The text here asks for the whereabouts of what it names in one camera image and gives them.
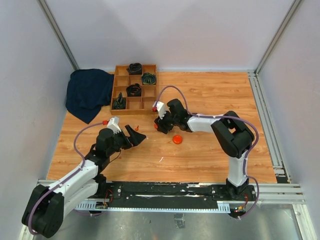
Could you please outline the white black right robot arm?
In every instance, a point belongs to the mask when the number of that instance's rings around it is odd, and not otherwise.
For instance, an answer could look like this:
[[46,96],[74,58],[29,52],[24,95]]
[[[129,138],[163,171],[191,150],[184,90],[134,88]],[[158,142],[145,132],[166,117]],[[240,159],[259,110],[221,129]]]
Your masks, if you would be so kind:
[[249,185],[248,155],[255,137],[234,111],[218,116],[189,113],[177,98],[167,104],[156,101],[152,106],[152,111],[158,114],[154,120],[157,131],[164,134],[170,132],[174,127],[189,133],[214,134],[220,147],[228,156],[229,172],[226,179],[226,195],[232,200],[245,196]]

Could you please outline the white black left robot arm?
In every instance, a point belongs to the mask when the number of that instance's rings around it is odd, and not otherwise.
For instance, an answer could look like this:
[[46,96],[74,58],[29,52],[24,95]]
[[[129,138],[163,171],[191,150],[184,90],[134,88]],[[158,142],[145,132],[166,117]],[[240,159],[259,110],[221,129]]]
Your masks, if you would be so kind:
[[52,237],[64,218],[84,199],[101,198],[107,193],[102,171],[110,163],[111,155],[141,144],[146,135],[125,126],[128,135],[116,123],[108,121],[80,164],[54,183],[38,184],[32,191],[21,222],[31,235]]

